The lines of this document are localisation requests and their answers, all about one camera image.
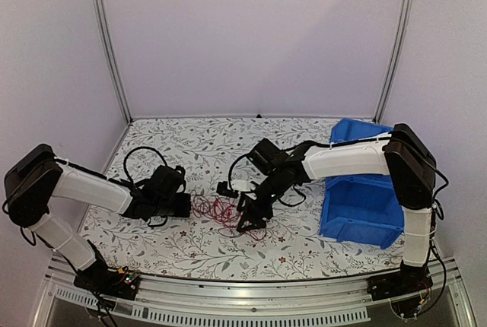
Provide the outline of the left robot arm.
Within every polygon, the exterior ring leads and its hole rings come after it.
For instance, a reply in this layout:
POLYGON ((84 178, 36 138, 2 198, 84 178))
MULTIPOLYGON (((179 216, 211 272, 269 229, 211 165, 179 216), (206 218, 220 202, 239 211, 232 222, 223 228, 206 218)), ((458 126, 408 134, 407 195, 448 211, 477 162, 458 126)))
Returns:
POLYGON ((52 198, 102 207, 124 218, 149 223, 152 218, 189 217, 191 198, 186 193, 186 171, 163 162, 139 181, 130 174, 113 179, 57 157, 40 144, 16 163, 4 177, 3 209, 22 230, 28 229, 67 259, 77 274, 97 292, 118 284, 122 273, 113 271, 88 240, 59 217, 52 216, 52 198))

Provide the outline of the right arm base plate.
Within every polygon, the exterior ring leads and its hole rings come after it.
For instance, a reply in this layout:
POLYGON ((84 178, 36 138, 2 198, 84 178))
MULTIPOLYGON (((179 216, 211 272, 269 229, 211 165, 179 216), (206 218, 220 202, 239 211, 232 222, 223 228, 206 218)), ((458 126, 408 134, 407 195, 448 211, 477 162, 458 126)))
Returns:
POLYGON ((400 297, 419 292, 433 286, 431 275, 402 274, 396 271, 384 275, 371 276, 367 279, 367 293, 373 301, 400 297))

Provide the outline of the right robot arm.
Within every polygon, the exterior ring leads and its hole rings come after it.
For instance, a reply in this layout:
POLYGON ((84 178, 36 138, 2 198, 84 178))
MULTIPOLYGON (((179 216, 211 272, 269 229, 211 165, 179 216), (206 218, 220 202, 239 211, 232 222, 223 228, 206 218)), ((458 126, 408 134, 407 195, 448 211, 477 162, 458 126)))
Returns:
POLYGON ((393 286, 408 294, 421 284, 440 211, 436 179, 442 173, 408 125, 351 141, 308 140, 286 149, 264 138, 244 158, 265 178, 231 182, 230 190, 240 194, 238 232, 265 228, 274 203, 289 189, 322 180, 320 235, 385 249, 402 233, 402 271, 394 275, 393 286))

